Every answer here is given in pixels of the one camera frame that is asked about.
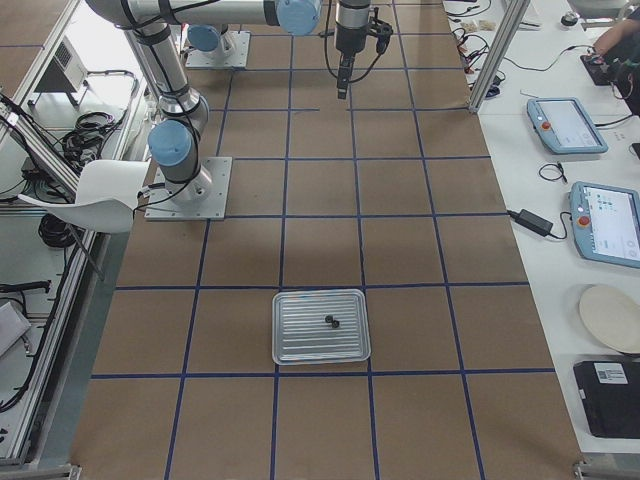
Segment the blue circular cap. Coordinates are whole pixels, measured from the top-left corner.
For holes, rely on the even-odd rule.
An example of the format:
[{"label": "blue circular cap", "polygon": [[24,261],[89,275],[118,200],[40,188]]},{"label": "blue circular cap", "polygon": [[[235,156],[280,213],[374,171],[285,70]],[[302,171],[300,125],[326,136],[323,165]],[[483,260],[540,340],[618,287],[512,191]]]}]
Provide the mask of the blue circular cap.
[{"label": "blue circular cap", "polygon": [[220,32],[211,25],[189,26],[187,38],[201,52],[213,52],[220,44]]},{"label": "blue circular cap", "polygon": [[320,20],[322,0],[280,0],[276,13],[280,26],[292,35],[310,34]]},{"label": "blue circular cap", "polygon": [[163,167],[175,167],[191,151],[193,139],[187,127],[175,120],[157,125],[147,138],[151,155]]}]

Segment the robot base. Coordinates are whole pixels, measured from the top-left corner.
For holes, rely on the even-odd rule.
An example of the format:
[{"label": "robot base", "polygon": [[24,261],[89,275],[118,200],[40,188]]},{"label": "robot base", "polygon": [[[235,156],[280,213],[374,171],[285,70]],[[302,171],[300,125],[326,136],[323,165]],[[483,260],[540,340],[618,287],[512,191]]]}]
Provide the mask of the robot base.
[{"label": "robot base", "polygon": [[[177,204],[173,200],[163,201],[149,207],[144,217],[149,221],[182,221],[182,220],[223,220],[227,206],[229,180],[231,179],[231,157],[206,157],[202,160],[202,168],[211,174],[213,183],[211,193],[202,201],[190,204]],[[164,182],[164,175],[158,168],[155,183]],[[149,203],[159,202],[169,195],[164,189],[151,191]]]},{"label": "robot base", "polygon": [[200,50],[194,50],[187,56],[185,66],[193,70],[230,70],[247,68],[249,58],[249,32],[229,32],[233,36],[236,45],[235,51],[228,57],[212,58]]}]

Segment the screen display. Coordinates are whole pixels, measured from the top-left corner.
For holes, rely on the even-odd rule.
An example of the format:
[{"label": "screen display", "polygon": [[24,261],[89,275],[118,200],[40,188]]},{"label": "screen display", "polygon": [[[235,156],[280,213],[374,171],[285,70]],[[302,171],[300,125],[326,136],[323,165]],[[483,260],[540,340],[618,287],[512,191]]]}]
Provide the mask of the screen display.
[{"label": "screen display", "polygon": [[640,226],[633,196],[584,187],[589,204],[593,251],[609,257],[640,260]]},{"label": "screen display", "polygon": [[556,100],[538,102],[538,105],[551,124],[560,146],[580,148],[600,145],[575,102]]}]

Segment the metal tray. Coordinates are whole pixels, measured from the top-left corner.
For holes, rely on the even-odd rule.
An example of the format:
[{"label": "metal tray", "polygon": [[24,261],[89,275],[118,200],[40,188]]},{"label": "metal tray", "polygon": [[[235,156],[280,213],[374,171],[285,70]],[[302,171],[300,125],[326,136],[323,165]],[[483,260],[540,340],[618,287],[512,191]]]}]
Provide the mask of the metal tray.
[{"label": "metal tray", "polygon": [[[328,315],[340,322],[335,328]],[[279,365],[343,363],[371,355],[360,290],[283,292],[273,299],[273,361]]]}]

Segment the black connector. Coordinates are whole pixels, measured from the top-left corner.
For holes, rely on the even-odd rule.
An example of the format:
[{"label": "black connector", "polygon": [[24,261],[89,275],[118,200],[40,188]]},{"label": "black connector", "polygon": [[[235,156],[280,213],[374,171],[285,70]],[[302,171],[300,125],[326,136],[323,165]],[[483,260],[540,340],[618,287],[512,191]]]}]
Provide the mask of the black connector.
[{"label": "black connector", "polygon": [[546,237],[551,233],[553,223],[539,217],[535,213],[531,213],[529,210],[520,210],[519,213],[513,210],[507,210],[507,213],[511,218],[515,220],[518,225],[522,225],[524,228],[537,233],[541,237]]}]

